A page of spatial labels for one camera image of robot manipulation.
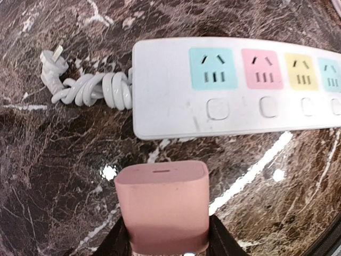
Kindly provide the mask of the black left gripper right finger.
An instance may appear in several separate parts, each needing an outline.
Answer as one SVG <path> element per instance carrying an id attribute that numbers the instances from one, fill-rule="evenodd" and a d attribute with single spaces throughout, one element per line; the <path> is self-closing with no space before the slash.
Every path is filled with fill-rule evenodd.
<path id="1" fill-rule="evenodd" d="M 206 256 L 248 256 L 216 215 L 209 217 Z"/>

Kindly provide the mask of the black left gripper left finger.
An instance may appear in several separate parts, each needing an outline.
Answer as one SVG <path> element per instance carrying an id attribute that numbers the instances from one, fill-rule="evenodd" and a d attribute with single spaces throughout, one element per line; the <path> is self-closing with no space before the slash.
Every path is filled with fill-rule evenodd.
<path id="1" fill-rule="evenodd" d="M 92 256 L 131 256 L 128 231 L 120 217 Z"/>

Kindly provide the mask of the pink small charger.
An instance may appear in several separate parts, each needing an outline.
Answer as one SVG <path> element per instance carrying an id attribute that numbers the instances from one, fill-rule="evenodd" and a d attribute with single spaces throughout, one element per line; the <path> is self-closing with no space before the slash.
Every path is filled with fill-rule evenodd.
<path id="1" fill-rule="evenodd" d="M 114 179 L 133 252 L 201 253 L 209 239 L 209 174 L 202 161 L 146 163 Z"/>

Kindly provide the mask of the white multicolour power strip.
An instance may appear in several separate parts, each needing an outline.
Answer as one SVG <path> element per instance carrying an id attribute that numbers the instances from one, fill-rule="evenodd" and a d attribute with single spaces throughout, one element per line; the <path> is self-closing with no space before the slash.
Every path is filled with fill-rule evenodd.
<path id="1" fill-rule="evenodd" d="M 233 37 L 137 42 L 133 131 L 143 140 L 340 127 L 340 54 Z"/>

